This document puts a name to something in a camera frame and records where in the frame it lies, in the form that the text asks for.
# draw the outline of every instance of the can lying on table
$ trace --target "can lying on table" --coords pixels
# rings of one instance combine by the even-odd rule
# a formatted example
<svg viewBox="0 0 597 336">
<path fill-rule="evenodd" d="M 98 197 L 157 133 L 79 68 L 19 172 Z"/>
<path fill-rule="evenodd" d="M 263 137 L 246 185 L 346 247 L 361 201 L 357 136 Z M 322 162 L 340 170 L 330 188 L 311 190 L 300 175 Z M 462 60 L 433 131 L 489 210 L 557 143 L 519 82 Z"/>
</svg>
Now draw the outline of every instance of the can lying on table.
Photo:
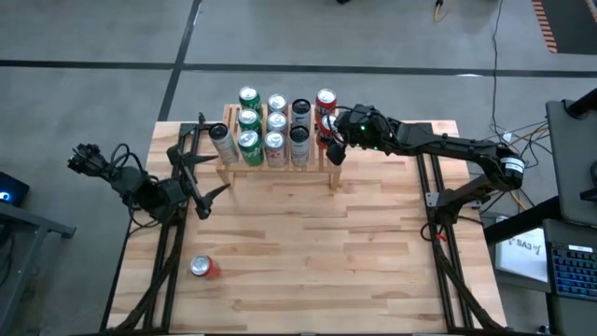
<svg viewBox="0 0 597 336">
<path fill-rule="evenodd" d="M 242 107 L 254 109 L 259 114 L 260 119 L 263 117 L 261 97 L 254 87 L 246 86 L 242 88 L 239 92 L 239 102 L 241 102 Z"/>
<path fill-rule="evenodd" d="M 243 154 L 244 162 L 250 166 L 263 163 L 263 150 L 261 138 L 255 131 L 244 131 L 239 136 L 239 149 Z"/>
<path fill-rule="evenodd" d="M 336 93 L 330 89 L 321 89 L 317 92 L 315 100 L 315 120 L 321 126 L 321 118 L 325 115 L 333 115 L 338 104 Z"/>
<path fill-rule="evenodd" d="M 267 131 L 278 131 L 284 136 L 288 134 L 288 119 L 280 112 L 273 112 L 268 115 Z"/>
<path fill-rule="evenodd" d="M 311 126 L 311 103 L 306 99 L 297 99 L 292 103 L 292 127 Z"/>
<path fill-rule="evenodd" d="M 239 113 L 239 126 L 243 131 L 255 131 L 261 134 L 261 118 L 252 108 L 246 108 Z"/>
<path fill-rule="evenodd" d="M 290 157 L 297 167 L 309 165 L 309 130 L 304 126 L 294 126 L 290 130 Z"/>
<path fill-rule="evenodd" d="M 195 276 L 211 280 L 216 279 L 222 271 L 213 259 L 206 255 L 200 255 L 190 262 L 190 272 Z"/>
<path fill-rule="evenodd" d="M 280 112 L 285 116 L 288 115 L 288 102 L 282 94 L 274 93 L 268 99 L 268 114 L 273 112 Z"/>
<path fill-rule="evenodd" d="M 232 164 L 239 161 L 239 152 L 234 145 L 234 139 L 223 123 L 217 123 L 209 129 L 209 137 L 212 139 L 217 154 L 224 164 Z"/>
<path fill-rule="evenodd" d="M 280 132 L 269 132 L 263 141 L 265 155 L 271 168 L 282 168 L 286 165 L 286 137 Z"/>
</svg>

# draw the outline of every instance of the can lid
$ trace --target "can lid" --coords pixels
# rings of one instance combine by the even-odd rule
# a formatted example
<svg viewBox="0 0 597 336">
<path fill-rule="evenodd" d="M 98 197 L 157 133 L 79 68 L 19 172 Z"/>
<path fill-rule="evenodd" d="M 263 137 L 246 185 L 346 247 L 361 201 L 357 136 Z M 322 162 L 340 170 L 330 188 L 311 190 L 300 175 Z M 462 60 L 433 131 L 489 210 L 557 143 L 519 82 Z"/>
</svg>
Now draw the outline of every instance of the can lid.
<svg viewBox="0 0 597 336">
<path fill-rule="evenodd" d="M 294 142 L 305 142 L 309 139 L 309 130 L 305 126 L 295 126 L 290 130 L 290 139 Z"/>
<path fill-rule="evenodd" d="M 255 122 L 259 118 L 259 115 L 254 109 L 246 108 L 241 111 L 239 115 L 239 121 L 245 124 L 250 124 Z"/>
<path fill-rule="evenodd" d="M 228 134 L 228 126 L 219 122 L 209 129 L 209 137 L 214 140 L 220 140 L 226 137 Z"/>
<path fill-rule="evenodd" d="M 306 99 L 297 99 L 292 103 L 292 110 L 299 114 L 305 114 L 311 111 L 311 103 Z"/>
<path fill-rule="evenodd" d="M 286 125 L 286 116 L 280 112 L 274 112 L 268 116 L 268 122 L 271 126 L 281 127 Z"/>
<path fill-rule="evenodd" d="M 282 94 L 275 93 L 268 99 L 268 104 L 273 108 L 283 108 L 286 105 L 286 98 Z"/>
<path fill-rule="evenodd" d="M 254 87 L 246 86 L 239 92 L 239 97 L 244 100 L 251 100 L 257 97 L 257 90 Z"/>
<path fill-rule="evenodd" d="M 317 98 L 322 103 L 329 104 L 336 100 L 336 93 L 330 89 L 321 89 L 319 92 L 317 92 Z"/>
<path fill-rule="evenodd" d="M 336 121 L 336 116 L 325 115 L 321 118 L 322 127 L 331 131 L 334 129 L 334 121 Z"/>
<path fill-rule="evenodd" d="M 265 146 L 271 148 L 281 147 L 285 142 L 284 136 L 280 132 L 269 132 L 265 136 Z"/>
<path fill-rule="evenodd" d="M 255 131 L 244 131 L 239 136 L 239 146 L 250 147 L 254 145 L 259 139 L 259 135 Z"/>
<path fill-rule="evenodd" d="M 205 275 L 209 271 L 209 267 L 209 257 L 205 255 L 197 256 L 190 262 L 190 271 L 197 276 Z"/>
</svg>

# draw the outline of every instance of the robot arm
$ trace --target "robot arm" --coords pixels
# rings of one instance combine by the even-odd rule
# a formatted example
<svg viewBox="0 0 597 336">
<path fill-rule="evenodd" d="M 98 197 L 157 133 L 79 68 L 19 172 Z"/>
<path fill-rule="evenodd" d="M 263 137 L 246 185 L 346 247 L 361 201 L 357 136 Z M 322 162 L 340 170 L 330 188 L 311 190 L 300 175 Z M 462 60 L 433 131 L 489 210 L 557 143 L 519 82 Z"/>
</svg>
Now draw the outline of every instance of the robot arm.
<svg viewBox="0 0 597 336">
<path fill-rule="evenodd" d="M 453 224 L 463 205 L 472 201 L 487 202 L 489 193 L 511 191 L 522 184 L 524 162 L 520 156 L 503 143 L 478 141 L 433 134 L 428 124 L 404 123 L 385 117 L 374 106 L 356 105 L 343 108 L 334 124 L 335 141 L 329 146 L 327 156 L 340 165 L 350 147 L 374 149 L 385 155 L 416 156 L 434 154 L 477 163 L 485 173 L 459 189 L 446 189 L 432 200 L 434 221 L 438 225 Z"/>
</svg>

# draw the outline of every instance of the concrete floor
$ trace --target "concrete floor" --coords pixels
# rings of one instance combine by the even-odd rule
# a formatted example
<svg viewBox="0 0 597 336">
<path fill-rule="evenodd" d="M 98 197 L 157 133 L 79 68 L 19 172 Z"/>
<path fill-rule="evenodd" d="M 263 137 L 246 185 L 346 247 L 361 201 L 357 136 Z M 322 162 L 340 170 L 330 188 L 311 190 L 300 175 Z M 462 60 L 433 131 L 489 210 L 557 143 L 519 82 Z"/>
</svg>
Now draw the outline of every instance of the concrete floor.
<svg viewBox="0 0 597 336">
<path fill-rule="evenodd" d="M 432 21 L 432 0 L 203 0 L 186 63 L 353 65 L 493 69 L 497 0 L 448 0 Z M 192 0 L 5 0 L 0 60 L 173 63 Z M 597 58 L 549 53 L 530 0 L 504 0 L 498 68 L 597 70 Z M 94 332 L 102 320 L 128 215 L 102 181 L 66 168 L 71 147 L 110 151 L 128 143 L 144 161 L 171 71 L 0 67 L 0 171 L 31 185 L 26 207 L 76 225 L 72 241 L 50 237 L 32 299 L 16 334 Z M 577 98 L 590 78 L 499 77 L 496 116 L 507 128 L 545 117 L 547 100 Z M 313 98 L 335 90 L 343 105 L 374 104 L 399 119 L 456 119 L 462 136 L 491 135 L 491 77 L 183 71 L 169 120 L 221 117 L 242 85 L 263 95 Z M 556 193 L 551 157 L 530 170 L 536 202 Z M 494 211 L 514 214 L 504 197 Z M 547 322 L 543 295 L 500 286 L 510 327 Z"/>
</svg>

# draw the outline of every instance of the keyboard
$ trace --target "keyboard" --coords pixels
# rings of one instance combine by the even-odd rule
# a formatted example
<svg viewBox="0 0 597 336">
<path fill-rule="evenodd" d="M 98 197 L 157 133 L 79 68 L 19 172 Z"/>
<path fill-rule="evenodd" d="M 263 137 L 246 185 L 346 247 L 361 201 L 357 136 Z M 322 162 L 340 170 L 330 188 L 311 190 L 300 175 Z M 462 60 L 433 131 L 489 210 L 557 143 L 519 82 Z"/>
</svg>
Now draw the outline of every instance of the keyboard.
<svg viewBox="0 0 597 336">
<path fill-rule="evenodd" d="M 569 247 L 551 245 L 552 288 L 561 296 L 597 301 L 597 253 L 589 252 L 591 248 L 578 251 Z"/>
</svg>

